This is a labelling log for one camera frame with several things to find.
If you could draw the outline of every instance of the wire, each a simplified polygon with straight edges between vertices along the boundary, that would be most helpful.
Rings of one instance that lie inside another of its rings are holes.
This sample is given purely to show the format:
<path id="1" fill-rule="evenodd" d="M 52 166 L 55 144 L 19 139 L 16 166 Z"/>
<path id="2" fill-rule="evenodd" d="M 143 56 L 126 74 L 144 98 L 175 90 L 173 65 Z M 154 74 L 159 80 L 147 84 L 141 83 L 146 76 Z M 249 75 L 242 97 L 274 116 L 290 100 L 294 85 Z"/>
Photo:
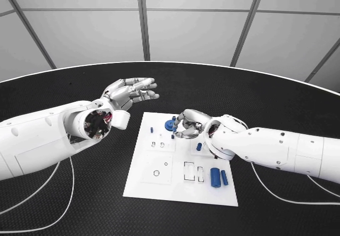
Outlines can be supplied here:
<path id="1" fill-rule="evenodd" d="M 54 170 L 54 172 L 52 172 L 52 174 L 51 174 L 51 176 L 49 176 L 46 182 L 45 182 L 45 184 L 41 186 L 41 188 L 36 190 L 36 192 L 35 192 L 17 205 L 15 205 L 13 207 L 10 207 L 7 210 L 2 211 L 2 212 L 0 212 L 0 215 L 5 214 L 6 212 L 9 212 L 10 210 L 13 210 L 17 206 L 20 206 L 20 205 L 38 194 L 38 192 L 42 190 L 42 188 L 43 188 L 45 185 L 48 184 L 49 180 L 52 179 L 52 177 L 54 177 L 54 175 L 55 175 L 55 172 L 56 172 L 56 170 L 58 170 L 59 164 L 61 164 L 61 162 L 58 162 L 56 167 L 55 167 L 55 170 Z"/>
<path id="2" fill-rule="evenodd" d="M 59 219 L 48 226 L 38 228 L 38 229 L 32 229 L 32 230 L 17 230 L 17 231 L 0 231 L 0 234 L 15 234 L 15 233 L 28 233 L 28 232 L 33 232 L 33 231 L 39 231 L 39 230 L 45 230 L 46 228 L 49 228 L 52 225 L 56 224 L 56 222 L 62 219 L 68 209 L 69 209 L 69 205 L 71 205 L 71 201 L 72 201 L 72 196 L 74 196 L 74 190 L 75 190 L 75 170 L 74 170 L 74 163 L 72 163 L 72 159 L 69 157 L 69 162 L 71 162 L 71 167 L 72 167 L 72 192 L 71 192 L 71 198 L 69 198 L 69 203 L 68 203 L 68 207 L 62 213 L 62 216 L 59 217 Z"/>
<path id="3" fill-rule="evenodd" d="M 261 181 L 261 179 L 260 179 L 260 177 L 258 177 L 255 167 L 254 167 L 254 173 L 255 173 L 255 175 L 257 175 L 257 178 L 258 178 L 260 183 L 264 185 L 264 183 L 262 183 L 262 181 Z M 283 199 L 281 197 L 278 197 L 278 196 L 271 192 L 271 190 L 265 187 L 265 185 L 264 185 L 264 188 L 267 189 L 267 191 L 271 193 L 271 195 L 272 195 L 275 198 L 278 198 L 280 200 L 283 200 L 283 201 L 285 201 L 285 202 L 288 202 L 288 203 L 301 204 L 301 205 L 340 205 L 340 203 L 294 202 L 294 201 L 291 201 L 291 200 L 287 200 L 287 199 Z"/>
<path id="4" fill-rule="evenodd" d="M 316 180 L 310 177 L 310 176 L 307 176 L 309 178 L 310 178 L 310 180 L 314 182 L 314 184 L 326 191 L 326 192 L 329 192 L 330 194 L 333 194 L 334 196 L 337 196 L 339 198 L 340 198 L 340 195 L 337 195 L 336 193 L 333 193 L 330 190 L 327 190 L 317 182 L 316 182 Z"/>

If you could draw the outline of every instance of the white board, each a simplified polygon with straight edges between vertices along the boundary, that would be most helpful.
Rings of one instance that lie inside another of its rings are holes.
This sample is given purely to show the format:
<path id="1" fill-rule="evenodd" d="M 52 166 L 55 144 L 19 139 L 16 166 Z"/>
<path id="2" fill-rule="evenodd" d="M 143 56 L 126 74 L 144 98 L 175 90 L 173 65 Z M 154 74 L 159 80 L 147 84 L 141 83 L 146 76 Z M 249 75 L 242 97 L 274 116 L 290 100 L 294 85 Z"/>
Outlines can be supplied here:
<path id="1" fill-rule="evenodd" d="M 172 139 L 172 132 L 166 130 L 164 124 L 173 116 L 177 115 L 144 113 L 124 197 L 236 207 L 238 198 L 229 161 L 215 159 L 203 147 L 202 151 L 196 151 L 198 143 L 205 144 L 202 136 L 192 140 Z M 199 181 L 202 167 L 205 182 L 202 182 L 202 177 Z M 213 188 L 211 184 L 211 168 L 213 167 L 226 171 L 229 185 L 224 185 L 221 181 L 221 188 Z M 189 169 L 193 172 L 189 174 L 195 175 L 195 180 L 185 180 L 185 172 Z"/>

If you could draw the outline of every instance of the black tabletop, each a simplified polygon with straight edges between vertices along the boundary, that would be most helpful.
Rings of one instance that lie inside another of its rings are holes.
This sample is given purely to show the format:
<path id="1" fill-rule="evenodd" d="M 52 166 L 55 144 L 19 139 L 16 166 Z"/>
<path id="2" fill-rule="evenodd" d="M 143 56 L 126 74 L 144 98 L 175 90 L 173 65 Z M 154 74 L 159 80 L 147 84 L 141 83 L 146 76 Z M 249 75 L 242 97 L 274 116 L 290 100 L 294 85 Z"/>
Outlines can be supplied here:
<path id="1" fill-rule="evenodd" d="M 134 104 L 127 130 L 114 129 L 72 157 L 75 193 L 61 221 L 28 235 L 340 235 L 340 206 L 283 202 L 264 189 L 252 167 L 231 161 L 239 207 L 123 197 L 144 112 L 196 109 L 229 114 L 251 127 L 340 138 L 340 97 L 281 77 L 235 68 L 172 62 L 124 62 L 49 71 L 0 83 L 0 119 L 100 98 L 118 79 L 156 78 L 159 100 Z M 285 199 L 336 202 L 307 176 L 255 166 L 271 191 Z M 0 181 L 0 211 L 45 183 L 55 166 Z M 319 180 L 340 194 L 340 185 Z M 41 228 L 56 221 L 72 189 L 69 160 L 39 194 L 0 215 L 0 231 Z"/>

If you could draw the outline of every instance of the robotic hand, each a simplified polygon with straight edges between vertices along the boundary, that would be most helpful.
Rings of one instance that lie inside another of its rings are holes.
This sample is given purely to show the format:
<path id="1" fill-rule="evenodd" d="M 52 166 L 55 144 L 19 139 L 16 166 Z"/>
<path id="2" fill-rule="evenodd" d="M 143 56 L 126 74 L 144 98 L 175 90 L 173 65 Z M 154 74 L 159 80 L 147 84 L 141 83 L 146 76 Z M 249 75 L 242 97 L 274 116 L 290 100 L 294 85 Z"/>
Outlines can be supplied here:
<path id="1" fill-rule="evenodd" d="M 235 154 L 248 162 L 340 183 L 340 140 L 267 128 L 248 129 L 229 115 L 211 117 L 186 109 L 176 118 L 183 121 L 179 138 L 193 139 L 200 134 L 212 154 L 232 160 Z"/>
<path id="2" fill-rule="evenodd" d="M 78 101 L 0 122 L 0 180 L 36 172 L 126 129 L 133 103 L 157 99 L 153 78 L 115 81 L 100 99 Z"/>

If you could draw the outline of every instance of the blue object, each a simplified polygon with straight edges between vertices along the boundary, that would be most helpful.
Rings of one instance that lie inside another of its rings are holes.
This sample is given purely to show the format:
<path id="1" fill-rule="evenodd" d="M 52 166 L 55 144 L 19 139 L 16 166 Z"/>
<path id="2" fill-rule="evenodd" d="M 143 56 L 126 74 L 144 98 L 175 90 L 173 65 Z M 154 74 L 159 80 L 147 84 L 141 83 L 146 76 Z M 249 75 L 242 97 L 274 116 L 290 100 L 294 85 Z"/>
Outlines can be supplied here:
<path id="1" fill-rule="evenodd" d="M 219 188 L 221 187 L 219 168 L 211 168 L 211 177 L 212 177 L 212 187 Z"/>
<path id="2" fill-rule="evenodd" d="M 224 185 L 228 185 L 228 179 L 226 179 L 226 175 L 225 175 L 225 170 L 221 171 L 221 174 L 222 174 L 222 179 L 224 179 Z"/>
<path id="3" fill-rule="evenodd" d="M 169 121 L 166 122 L 166 130 L 167 130 L 167 131 L 172 131 L 172 127 L 173 127 L 173 120 L 169 120 Z"/>
<path id="4" fill-rule="evenodd" d="M 200 151 L 200 148 L 202 148 L 202 143 L 198 143 L 196 150 Z"/>

